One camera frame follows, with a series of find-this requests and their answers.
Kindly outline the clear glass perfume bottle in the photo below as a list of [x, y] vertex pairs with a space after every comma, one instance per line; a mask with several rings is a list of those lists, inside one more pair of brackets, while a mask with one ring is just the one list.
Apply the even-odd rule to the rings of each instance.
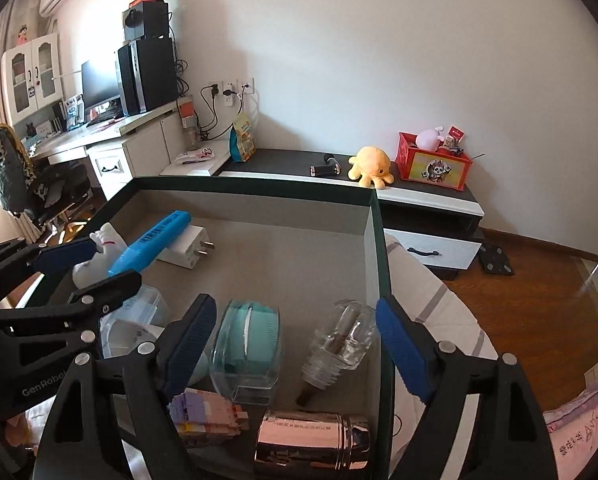
[[340, 300], [316, 327], [301, 367], [302, 387], [296, 403], [304, 408], [313, 396], [337, 382], [342, 372], [356, 370], [376, 338], [373, 307], [357, 300]]

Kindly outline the white desk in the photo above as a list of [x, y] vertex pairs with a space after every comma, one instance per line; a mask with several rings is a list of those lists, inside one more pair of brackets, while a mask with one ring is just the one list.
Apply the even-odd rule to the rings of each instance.
[[132, 179], [161, 174], [185, 148], [179, 109], [173, 101], [150, 112], [43, 140], [31, 158], [51, 165], [89, 159], [96, 185], [109, 200]]

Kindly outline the pink bedding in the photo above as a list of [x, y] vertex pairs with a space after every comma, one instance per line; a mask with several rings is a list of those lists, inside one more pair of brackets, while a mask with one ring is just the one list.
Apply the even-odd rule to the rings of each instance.
[[598, 382], [543, 416], [558, 478], [576, 478], [598, 449]]

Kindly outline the clear tissue pack box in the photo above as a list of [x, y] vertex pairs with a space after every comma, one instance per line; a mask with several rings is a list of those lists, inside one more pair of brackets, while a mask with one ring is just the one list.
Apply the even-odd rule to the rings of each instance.
[[103, 316], [100, 333], [105, 322], [119, 318], [165, 328], [172, 320], [172, 313], [157, 288], [143, 285], [136, 296], [124, 301], [119, 309]]

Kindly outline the black white tv cabinet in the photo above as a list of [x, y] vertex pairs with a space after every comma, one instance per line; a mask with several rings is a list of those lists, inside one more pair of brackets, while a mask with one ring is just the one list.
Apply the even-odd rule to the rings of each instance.
[[[339, 176], [313, 177], [310, 169], [323, 165], [319, 152], [259, 148], [248, 162], [232, 162], [227, 143], [209, 143], [213, 157], [206, 162], [175, 164], [162, 170], [164, 176], [231, 177], [283, 180], [354, 186], [348, 179], [348, 157], [337, 154]], [[479, 223], [484, 211], [472, 193], [395, 180], [377, 192], [386, 232], [433, 273], [451, 280], [466, 271], [480, 252], [484, 235]]]

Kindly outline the pink plush toy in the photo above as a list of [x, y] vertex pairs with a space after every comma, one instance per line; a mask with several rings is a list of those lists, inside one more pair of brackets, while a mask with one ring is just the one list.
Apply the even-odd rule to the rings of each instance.
[[444, 142], [443, 131], [443, 127], [436, 127], [426, 129], [418, 133], [415, 139], [415, 144], [418, 150], [423, 150], [430, 153], [435, 152]]

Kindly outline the wall power sockets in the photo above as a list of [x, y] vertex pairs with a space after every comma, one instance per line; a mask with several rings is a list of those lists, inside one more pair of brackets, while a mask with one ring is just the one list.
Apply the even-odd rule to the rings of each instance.
[[246, 78], [235, 81], [210, 81], [210, 89], [217, 89], [219, 102], [225, 107], [233, 107], [236, 104], [243, 104], [246, 96], [255, 93], [255, 79]]

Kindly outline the white rabbit figurine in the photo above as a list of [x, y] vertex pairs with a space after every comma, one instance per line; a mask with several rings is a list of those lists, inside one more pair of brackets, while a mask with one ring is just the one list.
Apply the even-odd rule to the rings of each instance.
[[110, 268], [128, 248], [109, 222], [104, 223], [101, 229], [91, 233], [89, 237], [95, 244], [94, 256], [89, 261], [76, 264], [72, 269], [72, 281], [78, 289], [105, 280]]

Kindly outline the orange octopus plush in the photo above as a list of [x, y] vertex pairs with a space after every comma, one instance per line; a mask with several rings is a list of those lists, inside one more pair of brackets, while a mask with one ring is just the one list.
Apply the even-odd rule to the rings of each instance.
[[349, 158], [349, 164], [348, 178], [362, 188], [380, 190], [395, 183], [395, 177], [390, 172], [391, 160], [380, 148], [364, 146]]

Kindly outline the black computer monitor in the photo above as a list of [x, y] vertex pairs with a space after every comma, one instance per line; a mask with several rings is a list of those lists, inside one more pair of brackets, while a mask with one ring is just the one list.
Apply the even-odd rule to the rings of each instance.
[[111, 55], [84, 62], [81, 65], [81, 84], [84, 113], [88, 121], [109, 108], [121, 108], [116, 65]]

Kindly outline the blue highlighter marker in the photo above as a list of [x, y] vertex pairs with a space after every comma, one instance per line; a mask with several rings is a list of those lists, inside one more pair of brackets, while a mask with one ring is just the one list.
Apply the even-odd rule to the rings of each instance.
[[187, 211], [171, 212], [129, 245], [110, 267], [107, 276], [111, 278], [127, 271], [141, 273], [184, 232], [191, 221]]

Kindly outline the black floor scale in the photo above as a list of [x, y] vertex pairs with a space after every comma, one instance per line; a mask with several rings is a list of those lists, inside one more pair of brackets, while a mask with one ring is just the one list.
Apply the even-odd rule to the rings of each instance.
[[485, 273], [505, 276], [515, 274], [507, 255], [500, 246], [483, 243], [479, 248], [478, 257]]

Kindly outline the orange cap bottle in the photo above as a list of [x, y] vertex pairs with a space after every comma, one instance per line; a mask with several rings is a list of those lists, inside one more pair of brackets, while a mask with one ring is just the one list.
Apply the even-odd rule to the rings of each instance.
[[193, 100], [189, 96], [180, 96], [177, 99], [177, 112], [182, 122], [182, 131], [189, 150], [199, 147], [199, 134], [196, 110]]

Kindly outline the red storage box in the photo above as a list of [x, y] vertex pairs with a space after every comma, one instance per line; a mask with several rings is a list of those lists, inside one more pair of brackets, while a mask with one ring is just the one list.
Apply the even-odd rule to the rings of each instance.
[[463, 191], [472, 160], [465, 153], [453, 155], [446, 148], [439, 148], [435, 152], [416, 148], [415, 138], [413, 133], [399, 133], [395, 155], [399, 177], [404, 181]]

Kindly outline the black computer tower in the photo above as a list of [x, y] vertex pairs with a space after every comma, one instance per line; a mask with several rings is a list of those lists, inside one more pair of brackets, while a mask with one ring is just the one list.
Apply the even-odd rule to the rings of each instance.
[[126, 116], [156, 110], [179, 95], [169, 37], [141, 38], [125, 44], [117, 51], [116, 70]]

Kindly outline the black office chair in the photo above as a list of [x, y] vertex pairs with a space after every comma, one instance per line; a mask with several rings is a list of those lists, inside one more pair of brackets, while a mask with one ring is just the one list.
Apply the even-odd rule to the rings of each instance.
[[39, 169], [12, 127], [0, 125], [0, 206], [25, 225], [27, 240], [49, 240], [56, 235], [63, 243], [68, 231], [86, 224], [72, 218], [91, 195], [86, 166], [60, 162]]

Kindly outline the rose gold metal cylinder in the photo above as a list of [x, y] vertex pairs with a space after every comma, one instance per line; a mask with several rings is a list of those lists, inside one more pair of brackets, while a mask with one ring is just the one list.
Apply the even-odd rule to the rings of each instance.
[[366, 468], [371, 446], [363, 416], [268, 410], [257, 435], [253, 471], [264, 479], [346, 479]]

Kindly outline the snack bag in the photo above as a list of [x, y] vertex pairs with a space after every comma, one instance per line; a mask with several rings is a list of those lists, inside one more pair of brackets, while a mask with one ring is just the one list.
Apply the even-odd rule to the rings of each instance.
[[239, 113], [229, 130], [229, 154], [233, 162], [248, 162], [256, 153], [255, 139], [251, 133], [251, 121], [245, 112]]

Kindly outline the pink and green box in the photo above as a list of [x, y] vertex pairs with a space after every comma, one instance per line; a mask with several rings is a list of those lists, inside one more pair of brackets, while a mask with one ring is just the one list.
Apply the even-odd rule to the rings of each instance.
[[[365, 304], [390, 290], [386, 246], [374, 193], [335, 185], [231, 178], [152, 177], [127, 184], [86, 226], [109, 222], [137, 240], [167, 214], [185, 210], [209, 231], [215, 254], [194, 270], [155, 262], [143, 278], [179, 321], [200, 294], [220, 318], [231, 300], [275, 307], [282, 323], [282, 369], [273, 405], [290, 410], [316, 327], [341, 299]], [[114, 396], [122, 444], [136, 448], [126, 397]], [[185, 450], [200, 479], [250, 479], [257, 434]]]

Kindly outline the white glass door cabinet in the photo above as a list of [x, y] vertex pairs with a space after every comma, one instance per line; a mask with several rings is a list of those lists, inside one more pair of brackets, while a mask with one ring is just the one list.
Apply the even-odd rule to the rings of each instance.
[[64, 99], [57, 34], [5, 51], [1, 70], [6, 116], [11, 125]]

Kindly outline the black speaker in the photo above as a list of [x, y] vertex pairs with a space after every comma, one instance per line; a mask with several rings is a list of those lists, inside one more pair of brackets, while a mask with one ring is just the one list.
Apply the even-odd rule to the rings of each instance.
[[142, 1], [122, 13], [124, 41], [169, 35], [169, 6], [163, 1]]

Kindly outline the teal brush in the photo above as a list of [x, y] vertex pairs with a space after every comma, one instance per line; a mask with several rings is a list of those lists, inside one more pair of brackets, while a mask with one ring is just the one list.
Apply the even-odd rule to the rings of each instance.
[[268, 406], [282, 366], [282, 324], [276, 308], [231, 300], [211, 352], [215, 391], [236, 404]]

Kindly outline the striped white quilt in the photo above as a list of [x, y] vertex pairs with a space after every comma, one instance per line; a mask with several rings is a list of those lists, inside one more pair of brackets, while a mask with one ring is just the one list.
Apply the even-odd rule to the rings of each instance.
[[[497, 352], [470, 309], [451, 291], [449, 285], [437, 278], [420, 263], [395, 234], [385, 235], [392, 295], [405, 314], [429, 334], [426, 364], [430, 382], [438, 387], [451, 356], [473, 356], [495, 360]], [[400, 374], [395, 375], [395, 405], [393, 405], [393, 436], [389, 477], [397, 476], [395, 469], [406, 448], [415, 436], [418, 422], [426, 404], [410, 392]]]

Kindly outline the doll on cabinet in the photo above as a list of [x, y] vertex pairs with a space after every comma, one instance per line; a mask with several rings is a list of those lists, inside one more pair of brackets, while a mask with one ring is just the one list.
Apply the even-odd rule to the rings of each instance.
[[16, 46], [22, 46], [28, 42], [28, 26], [22, 25], [16, 37]]

